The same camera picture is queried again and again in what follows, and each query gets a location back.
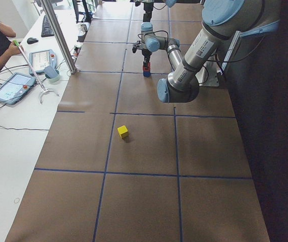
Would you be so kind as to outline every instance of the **brown tile surface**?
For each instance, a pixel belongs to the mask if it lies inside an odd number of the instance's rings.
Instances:
[[[96,242],[178,242],[176,177],[107,175]]]
[[[125,43],[128,29],[129,21],[93,19],[85,41]]]
[[[202,29],[198,22],[171,22],[171,37],[180,40],[181,44],[192,44]]]
[[[181,175],[251,177],[234,118],[177,117]]]
[[[171,21],[202,21],[201,4],[175,4],[169,9]]]
[[[166,22],[166,21],[151,21],[151,23],[153,24],[153,31],[164,30],[164,31],[169,33],[169,23],[168,22]],[[142,24],[142,21],[131,21],[130,29],[129,29],[128,43],[135,43],[137,40],[140,40],[140,38],[137,35],[141,33],[141,24]],[[157,33],[155,33],[155,35],[167,37],[167,34],[164,32],[157,32]]]
[[[132,45],[127,44],[124,72],[143,73],[144,56],[138,50],[135,54],[132,52]],[[150,57],[151,73],[170,73],[171,67],[165,50],[154,52]]]
[[[165,75],[124,74],[117,112],[145,114],[174,114],[173,105],[162,103],[157,96],[157,82]]]
[[[178,115],[234,117],[234,109],[226,89],[200,87],[196,99],[189,103],[174,103]]]
[[[165,4],[162,3],[154,3],[154,7],[161,9],[164,7]],[[140,20],[143,21],[143,15],[144,15],[144,4],[142,3],[138,7],[133,8],[133,14],[132,14],[132,20]],[[163,8],[162,10],[156,10],[154,9],[152,12],[152,18],[151,20],[165,20],[168,21],[168,7]]]
[[[36,167],[104,171],[112,114],[57,112]]]
[[[117,132],[122,125],[129,131],[123,140]],[[174,118],[117,115],[108,171],[176,174]]]
[[[94,18],[96,19],[118,19],[130,20],[132,8],[135,5],[128,2],[104,2],[97,6]]]
[[[81,71],[121,72],[125,49],[126,44],[83,43],[76,67]]]
[[[75,73],[69,79],[57,110],[114,112],[120,78],[121,73]]]
[[[91,241],[102,178],[35,170],[6,242]]]
[[[269,242],[252,180],[181,179],[183,241]]]

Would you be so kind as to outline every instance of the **tablet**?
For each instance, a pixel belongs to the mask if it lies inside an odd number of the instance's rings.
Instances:
[[[9,105],[15,104],[28,93],[35,82],[35,77],[21,73],[12,74],[12,76],[0,86],[0,102]]]
[[[44,73],[45,67],[52,66],[56,68],[56,55],[53,50],[41,50],[29,53],[29,62],[35,72],[40,75]],[[29,74],[33,76],[33,72],[29,69]]]

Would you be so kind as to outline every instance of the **metal pole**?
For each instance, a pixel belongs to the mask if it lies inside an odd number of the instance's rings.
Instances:
[[[73,59],[71,57],[67,43],[64,39],[64,36],[63,36],[62,30],[60,28],[59,22],[57,21],[57,18],[55,16],[53,6],[49,0],[40,0],[40,2],[42,4],[42,7],[43,7],[45,14],[47,15],[49,22],[51,24],[55,38],[59,44],[59,47],[61,49],[61,52],[63,54],[64,59],[68,64],[69,70],[70,70],[71,74],[74,74],[77,71],[77,68],[74,65]]]

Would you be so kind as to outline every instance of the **black wall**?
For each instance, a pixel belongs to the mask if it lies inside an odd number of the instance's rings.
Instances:
[[[237,57],[258,41],[243,40]],[[288,1],[279,31],[226,77],[270,240],[288,242]]]

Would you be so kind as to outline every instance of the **computer mouse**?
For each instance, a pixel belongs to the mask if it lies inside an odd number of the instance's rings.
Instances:
[[[36,38],[30,37],[30,38],[27,39],[27,43],[28,44],[33,44],[33,43],[36,43],[36,42],[38,42],[38,39],[36,39]]]

